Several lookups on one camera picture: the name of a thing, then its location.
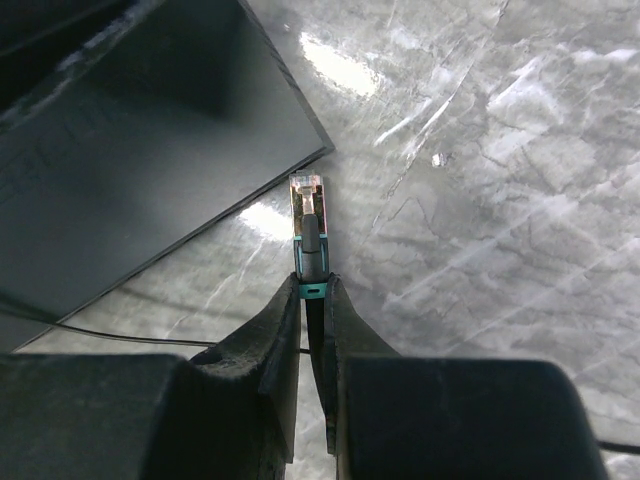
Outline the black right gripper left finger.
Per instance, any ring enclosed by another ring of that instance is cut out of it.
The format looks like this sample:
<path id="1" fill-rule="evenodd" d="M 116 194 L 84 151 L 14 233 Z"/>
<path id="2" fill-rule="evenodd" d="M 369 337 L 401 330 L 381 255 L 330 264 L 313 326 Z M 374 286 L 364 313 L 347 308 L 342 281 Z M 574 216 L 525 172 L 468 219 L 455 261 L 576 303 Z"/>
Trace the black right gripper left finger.
<path id="1" fill-rule="evenodd" d="M 293 459 L 300 297 L 288 277 L 218 344 L 1 359 L 5 479 L 280 479 Z"/>

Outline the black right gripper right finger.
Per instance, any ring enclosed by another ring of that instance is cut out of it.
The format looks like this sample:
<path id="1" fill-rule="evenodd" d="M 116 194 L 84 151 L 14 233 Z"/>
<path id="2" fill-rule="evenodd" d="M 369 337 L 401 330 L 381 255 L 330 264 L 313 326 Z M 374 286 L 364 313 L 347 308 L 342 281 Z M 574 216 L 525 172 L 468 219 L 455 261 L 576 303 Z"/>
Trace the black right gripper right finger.
<path id="1" fill-rule="evenodd" d="M 327 441 L 341 479 L 603 479 L 578 392 L 539 360 L 403 356 L 342 281 L 324 311 Z"/>

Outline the black switch box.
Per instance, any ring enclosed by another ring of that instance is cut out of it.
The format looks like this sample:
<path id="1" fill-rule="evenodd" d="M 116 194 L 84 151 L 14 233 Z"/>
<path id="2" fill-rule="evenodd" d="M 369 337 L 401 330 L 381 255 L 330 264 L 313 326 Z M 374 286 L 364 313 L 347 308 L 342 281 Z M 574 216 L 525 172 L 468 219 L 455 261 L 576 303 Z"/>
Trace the black switch box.
<path id="1" fill-rule="evenodd" d="M 1 348 L 332 142 L 244 1 L 1 5 Z"/>

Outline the black patch cable teal plug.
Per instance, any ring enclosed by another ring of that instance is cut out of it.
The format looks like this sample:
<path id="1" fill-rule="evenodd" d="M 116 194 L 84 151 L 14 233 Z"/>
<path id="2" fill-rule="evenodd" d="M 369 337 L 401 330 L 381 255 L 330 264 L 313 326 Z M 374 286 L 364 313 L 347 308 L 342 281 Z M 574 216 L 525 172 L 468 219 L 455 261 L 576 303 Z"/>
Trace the black patch cable teal plug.
<path id="1" fill-rule="evenodd" d="M 309 355 L 316 386 L 323 380 L 324 298 L 330 276 L 324 183 L 319 174 L 299 171 L 289 177 L 295 272 L 304 300 Z"/>

